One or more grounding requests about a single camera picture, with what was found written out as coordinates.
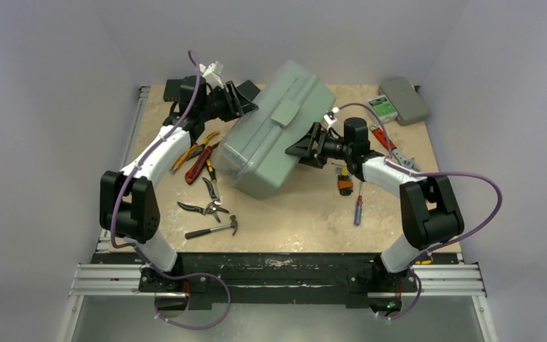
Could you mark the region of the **orange hex key set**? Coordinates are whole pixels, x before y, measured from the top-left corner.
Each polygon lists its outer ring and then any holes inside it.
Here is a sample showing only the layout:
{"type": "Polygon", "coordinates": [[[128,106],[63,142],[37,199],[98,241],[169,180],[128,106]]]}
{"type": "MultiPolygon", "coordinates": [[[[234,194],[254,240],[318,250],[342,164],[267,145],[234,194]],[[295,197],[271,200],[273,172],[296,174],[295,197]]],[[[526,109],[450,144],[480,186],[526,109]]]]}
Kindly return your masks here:
{"type": "Polygon", "coordinates": [[[334,163],[337,175],[337,188],[341,196],[350,196],[353,193],[353,177],[345,165],[334,163]]]}

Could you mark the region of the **translucent green tool box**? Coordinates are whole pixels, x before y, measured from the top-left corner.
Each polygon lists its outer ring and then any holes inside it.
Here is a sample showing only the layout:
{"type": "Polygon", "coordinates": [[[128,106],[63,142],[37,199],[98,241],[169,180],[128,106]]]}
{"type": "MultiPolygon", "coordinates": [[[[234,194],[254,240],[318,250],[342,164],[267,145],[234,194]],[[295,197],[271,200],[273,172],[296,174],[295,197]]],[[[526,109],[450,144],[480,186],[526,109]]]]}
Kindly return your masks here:
{"type": "Polygon", "coordinates": [[[318,75],[287,60],[256,96],[257,109],[224,135],[213,163],[229,185],[255,199],[274,195],[298,164],[286,154],[336,101],[318,75]]]}

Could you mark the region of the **black handled screwdriver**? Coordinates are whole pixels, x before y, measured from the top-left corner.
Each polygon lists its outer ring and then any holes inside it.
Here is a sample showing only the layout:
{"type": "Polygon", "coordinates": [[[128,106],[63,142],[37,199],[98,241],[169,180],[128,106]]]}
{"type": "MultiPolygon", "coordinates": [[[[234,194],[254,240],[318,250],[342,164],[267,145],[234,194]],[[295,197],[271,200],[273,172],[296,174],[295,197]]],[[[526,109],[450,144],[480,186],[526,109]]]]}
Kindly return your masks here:
{"type": "Polygon", "coordinates": [[[213,184],[214,188],[216,189],[217,188],[216,170],[214,169],[214,166],[213,166],[212,161],[210,159],[207,159],[206,164],[207,164],[206,169],[207,169],[207,172],[209,174],[211,183],[213,184]]]}

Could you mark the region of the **red black utility knife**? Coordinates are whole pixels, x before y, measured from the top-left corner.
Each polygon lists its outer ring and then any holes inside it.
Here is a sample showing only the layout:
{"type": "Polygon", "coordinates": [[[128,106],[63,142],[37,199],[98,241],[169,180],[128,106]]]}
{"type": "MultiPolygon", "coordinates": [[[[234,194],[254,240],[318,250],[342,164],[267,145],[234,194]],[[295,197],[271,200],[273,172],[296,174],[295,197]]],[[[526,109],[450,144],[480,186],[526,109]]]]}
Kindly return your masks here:
{"type": "Polygon", "coordinates": [[[184,180],[188,185],[192,185],[200,176],[211,154],[212,154],[212,147],[206,147],[199,154],[196,162],[193,164],[193,166],[190,167],[190,169],[186,172],[184,176],[184,180]]]}

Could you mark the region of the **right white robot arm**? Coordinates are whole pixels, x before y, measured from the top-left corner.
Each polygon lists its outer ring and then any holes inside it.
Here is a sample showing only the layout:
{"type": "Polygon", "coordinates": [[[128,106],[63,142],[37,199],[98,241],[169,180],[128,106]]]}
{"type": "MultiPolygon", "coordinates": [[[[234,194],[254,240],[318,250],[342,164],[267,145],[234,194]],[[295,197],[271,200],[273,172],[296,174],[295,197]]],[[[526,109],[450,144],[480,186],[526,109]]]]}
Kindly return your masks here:
{"type": "Polygon", "coordinates": [[[370,131],[362,118],[345,120],[343,132],[339,136],[314,123],[285,153],[317,168],[329,159],[342,160],[353,177],[399,199],[402,234],[374,258],[371,271],[372,283],[388,290],[428,247],[463,233],[464,220],[448,177],[415,176],[393,168],[383,154],[371,149],[370,131]]]}

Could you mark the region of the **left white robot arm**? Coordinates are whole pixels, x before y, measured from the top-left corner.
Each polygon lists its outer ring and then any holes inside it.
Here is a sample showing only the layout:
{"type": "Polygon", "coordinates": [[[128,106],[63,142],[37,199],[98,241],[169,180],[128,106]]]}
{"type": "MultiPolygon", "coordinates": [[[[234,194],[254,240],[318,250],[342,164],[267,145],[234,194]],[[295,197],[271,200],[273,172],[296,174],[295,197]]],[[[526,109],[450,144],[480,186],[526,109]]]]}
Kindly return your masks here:
{"type": "Polygon", "coordinates": [[[212,86],[204,76],[177,79],[170,113],[153,141],[121,170],[108,170],[100,178],[100,226],[109,231],[113,247],[132,247],[157,272],[156,282],[165,291],[178,290],[184,272],[177,252],[159,231],[155,189],[208,121],[229,122],[255,111],[258,94],[251,81],[212,86]]]}

